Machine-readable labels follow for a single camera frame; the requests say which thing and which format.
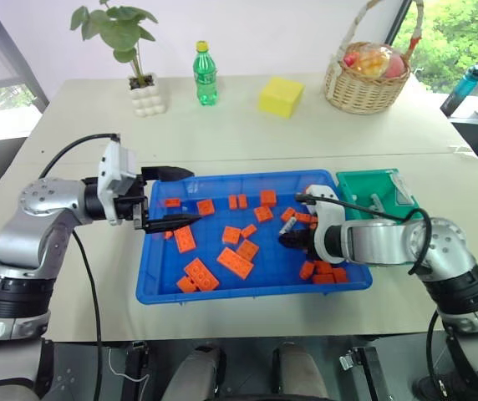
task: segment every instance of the trees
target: trees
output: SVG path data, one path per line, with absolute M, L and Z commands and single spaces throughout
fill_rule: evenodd
M 416 18 L 412 5 L 394 41 L 395 48 L 407 49 Z M 410 63 L 427 89 L 449 93 L 462 74 L 478 63 L 478 0 L 425 2 L 423 39 Z M 478 86 L 473 94 L 478 95 Z

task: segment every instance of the orange building block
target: orange building block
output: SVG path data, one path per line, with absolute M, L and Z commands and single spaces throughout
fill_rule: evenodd
M 300 278 L 302 278 L 303 280 L 307 280 L 309 277 L 311 277 L 313 274 L 314 267 L 315 265 L 313 265 L 313 263 L 311 263 L 310 261 L 305 261 L 303 263 L 303 266 L 300 268 Z
M 213 291 L 220 284 L 198 258 L 189 263 L 184 270 L 201 291 Z
M 194 292 L 196 291 L 196 284 L 187 276 L 183 276 L 176 285 L 183 291 L 183 292 Z
M 335 267 L 333 269 L 333 276 L 336 279 L 336 283 L 348 282 L 347 272 L 342 267 Z
M 257 251 L 259 251 L 259 246 L 249 240 L 245 240 L 237 248 L 236 253 L 248 261 L 252 261 L 254 256 L 257 254 Z
M 238 195 L 237 203 L 239 203 L 239 209 L 246 209 L 248 207 L 247 196 L 245 194 Z
M 180 207 L 180 206 L 181 206 L 180 198 L 165 199 L 165 207 Z
M 198 213 L 202 216 L 215 214 L 215 207 L 211 199 L 199 200 L 196 205 L 198 206 Z
M 274 207 L 276 206 L 276 191 L 262 190 L 260 197 L 262 199 L 262 206 Z
M 333 273 L 332 265 L 327 261 L 315 261 L 315 272 L 317 274 L 331 274 Z
M 195 238 L 189 226 L 178 228 L 174 231 L 175 243 L 180 253 L 192 251 L 196 248 Z
M 256 231 L 257 231 L 256 226 L 251 224 L 251 225 L 246 226 L 245 228 L 242 229 L 241 235 L 242 235 L 243 238 L 248 238 L 249 236 L 251 236 Z
M 272 212 L 266 206 L 257 207 L 256 209 L 254 209 L 254 214 L 256 215 L 256 218 L 260 223 L 263 223 L 264 221 L 269 221 L 272 219 Z
M 227 242 L 228 244 L 237 245 L 239 238 L 241 237 L 241 229 L 236 227 L 224 227 L 224 232 L 222 233 L 222 242 Z
M 292 207 L 288 207 L 288 208 L 286 209 L 286 211 L 284 211 L 284 212 L 282 213 L 282 215 L 280 216 L 280 218 L 287 223 L 287 221 L 288 221 L 291 217 L 293 217 L 294 215 L 295 215 L 295 210 L 294 210 Z
M 335 284 L 333 274 L 315 274 L 313 275 L 313 284 Z
M 228 203 L 230 204 L 230 209 L 234 211 L 237 208 L 237 196 L 235 195 L 228 196 Z
M 252 263 L 237 255 L 228 247 L 224 248 L 219 257 L 217 257 L 216 261 L 221 263 L 224 267 L 230 269 L 243 280 L 248 277 L 252 271 L 252 268 L 254 267 Z
M 312 220 L 312 215 L 309 215 L 308 213 L 295 213 L 295 217 L 297 218 L 297 221 L 300 221 L 301 223 L 309 224 Z

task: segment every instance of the white table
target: white table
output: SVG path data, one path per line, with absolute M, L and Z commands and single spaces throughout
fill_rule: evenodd
M 118 130 L 123 133 L 123 144 L 137 150 L 140 165 L 180 165 L 198 175 L 399 168 L 420 204 L 432 216 L 449 218 L 465 229 L 478 261 L 478 160 L 450 153 L 449 145 L 465 143 L 439 111 L 423 103 L 425 95 L 417 83 L 409 82 L 390 111 L 369 117 L 333 109 L 315 93 L 317 85 L 308 88 L 296 115 L 280 120 L 258 113 L 247 102 L 247 98 L 253 101 L 256 92 L 248 94 L 246 88 L 253 90 L 266 80 L 225 79 L 221 104 L 209 109 L 196 106 L 191 85 L 184 79 L 166 80 L 164 86 L 174 89 L 170 111 L 150 119 L 128 115 L 129 105 L 124 99 L 100 95 L 91 101 L 83 93 L 85 88 L 100 84 L 105 93 L 118 92 L 120 96 L 121 83 L 66 83 L 0 180 L 0 229 L 16 208 L 18 192 L 58 149 L 81 135 Z M 300 80 L 311 85 L 320 82 L 319 77 L 310 76 Z M 231 88 L 243 89 L 236 98 Z M 114 104 L 119 108 L 118 114 L 112 112 Z M 214 129 L 212 134 L 199 125 L 193 128 L 194 120 L 206 126 L 212 122 L 217 131 Z M 398 126 L 393 120 L 405 123 Z M 226 128 L 220 129 L 216 121 Z M 165 127 L 170 127 L 166 134 L 160 132 Z M 366 145 L 360 145 L 359 133 Z M 95 141 L 67 155 L 53 175 L 66 179 L 95 175 L 105 143 Z M 144 235 L 133 231 L 130 223 L 111 227 L 104 221 L 80 227 L 78 232 L 97 282 L 103 339 L 107 341 L 419 332 L 426 329 L 434 311 L 420 281 L 406 274 L 407 267 L 372 267 L 370 289 L 326 297 L 297 294 L 145 306 L 135 299 Z M 95 340 L 89 284 L 73 242 L 55 285 L 50 309 L 50 338 Z

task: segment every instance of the wire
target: wire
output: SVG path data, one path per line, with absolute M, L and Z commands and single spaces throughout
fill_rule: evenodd
M 146 390 L 146 384 L 150 380 L 150 375 L 147 373 L 145 376 L 142 378 L 132 378 L 131 376 L 128 376 L 127 374 L 119 373 L 116 370 L 113 369 L 113 365 L 111 364 L 111 348 L 109 348 L 109 370 L 114 376 L 120 376 L 121 378 L 127 378 L 129 381 L 133 383 L 140 383 L 144 381 L 144 384 L 142 385 L 142 389 L 140 390 L 140 395 L 139 395 L 139 401 L 142 400 L 143 395 L 145 394 Z
M 102 350 L 104 344 L 102 343 L 102 327 L 99 319 L 99 305 L 98 305 L 98 295 L 96 294 L 96 285 L 94 284 L 94 278 L 92 272 L 90 271 L 89 260 L 87 259 L 87 254 L 83 247 L 83 243 L 79 239 L 78 233 L 72 231 L 74 234 L 74 239 L 78 243 L 79 250 L 81 251 L 81 256 L 83 257 L 83 263 L 85 264 L 85 269 L 87 269 L 87 275 L 89 276 L 90 282 L 90 291 L 92 292 L 92 302 L 94 304 L 94 316 L 96 318 L 96 348 L 98 350 L 98 367 L 96 369 L 96 387 L 94 388 L 94 401 L 99 400 L 99 393 L 102 387 L 102 370 L 104 368 L 104 357 L 102 355 Z
M 390 215 L 388 213 L 383 213 L 382 211 L 372 211 L 367 207 L 353 205 L 352 203 L 343 202 L 339 199 L 332 199 L 326 198 L 323 196 L 313 196 L 313 195 L 306 195 L 306 194 L 296 194 L 295 199 L 299 202 L 311 203 L 312 201 L 321 201 L 327 203 L 334 203 L 335 205 L 340 205 L 343 207 L 348 207 L 349 209 L 355 209 L 357 211 L 365 211 L 366 213 L 370 213 L 371 215 L 376 215 L 383 217 L 385 219 L 395 220 L 399 222 L 406 222 L 412 218 L 412 216 L 416 213 L 420 213 L 423 216 L 423 221 L 425 222 L 425 240 L 423 241 L 423 246 L 421 247 L 420 253 L 418 254 L 417 258 L 415 259 L 414 265 L 411 269 L 408 270 L 408 274 L 414 274 L 417 269 L 421 267 L 423 261 L 426 258 L 426 252 L 429 250 L 430 241 L 432 239 L 432 222 L 430 221 L 429 214 L 420 207 L 412 209 L 405 217 L 399 217 L 395 215 Z
M 438 376 L 434 371 L 434 364 L 432 363 L 432 334 L 434 333 L 434 326 L 437 320 L 438 311 L 434 311 L 434 314 L 430 319 L 429 329 L 426 332 L 426 367 L 429 371 L 430 380 L 432 380 L 432 384 L 434 384 L 436 393 L 440 399 L 446 399 L 446 394 L 441 389 L 441 381 L 438 379 Z
M 42 170 L 42 173 L 38 176 L 38 178 L 44 178 L 49 171 L 52 169 L 52 167 L 55 165 L 55 163 L 58 162 L 58 160 L 64 156 L 69 150 L 72 148 L 75 148 L 77 145 L 82 144 L 83 142 L 87 142 L 88 140 L 99 140 L 100 138 L 110 138 L 111 140 L 115 140 L 120 142 L 120 136 L 118 134 L 94 134 L 94 135 L 88 135 L 84 136 L 83 138 L 79 138 L 78 140 L 75 140 L 69 145 L 66 145 L 64 148 L 61 149 L 60 152 L 58 152 L 53 159 L 44 167 L 44 170 Z

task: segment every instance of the blue plastic tray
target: blue plastic tray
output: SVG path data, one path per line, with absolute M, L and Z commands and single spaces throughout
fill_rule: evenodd
M 180 254 L 175 239 L 165 240 L 162 233 L 146 235 L 137 281 L 137 299 L 144 304 L 155 304 L 300 292 L 327 294 L 368 288 L 372 282 L 369 268 L 347 262 L 339 266 L 346 269 L 348 283 L 315 285 L 311 281 L 302 280 L 298 273 L 306 255 L 300 250 L 288 249 L 277 241 L 278 232 L 283 225 L 280 215 L 287 207 L 307 212 L 306 207 L 298 204 L 293 196 L 311 184 L 330 185 L 338 193 L 332 176 L 325 170 L 216 175 L 192 177 L 177 182 L 156 181 L 150 198 L 150 219 L 170 213 L 197 213 L 196 202 L 208 198 L 213 199 L 216 213 L 191 225 L 197 244 L 193 251 Z M 265 223 L 258 223 L 252 211 L 260 205 L 261 190 L 277 192 L 277 206 L 272 208 L 274 218 Z M 248 209 L 229 209 L 227 197 L 237 194 L 247 195 Z M 165 208 L 166 198 L 180 198 L 181 208 Z M 244 228 L 251 223 L 256 225 L 257 232 L 248 239 L 259 245 L 260 250 L 252 261 L 252 272 L 246 280 L 242 280 L 216 259 L 224 246 L 236 249 L 236 246 L 222 243 L 224 227 Z M 297 223 L 294 228 L 303 227 L 302 223 Z M 215 291 L 183 293 L 176 286 L 176 282 L 185 275 L 184 267 L 196 257 L 204 262 L 221 283 Z

